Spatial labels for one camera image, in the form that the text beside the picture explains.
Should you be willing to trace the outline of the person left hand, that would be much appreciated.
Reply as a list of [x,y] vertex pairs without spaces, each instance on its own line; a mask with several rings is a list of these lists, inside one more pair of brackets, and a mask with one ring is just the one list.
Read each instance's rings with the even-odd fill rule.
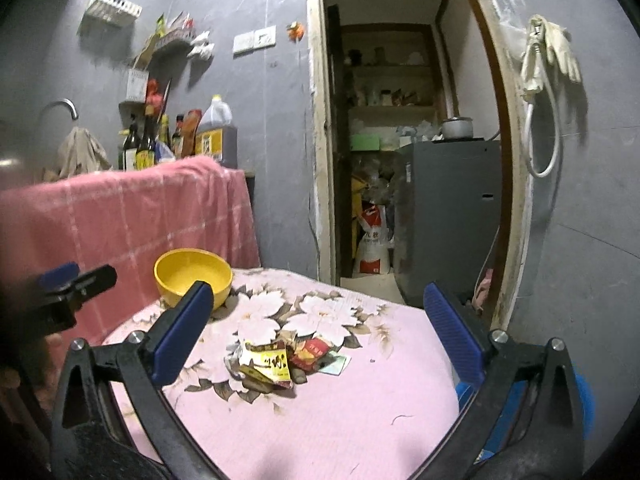
[[9,337],[1,339],[1,388],[17,389],[23,380],[38,394],[53,394],[58,385],[58,369],[51,351],[62,344],[60,333],[38,341],[17,344]]

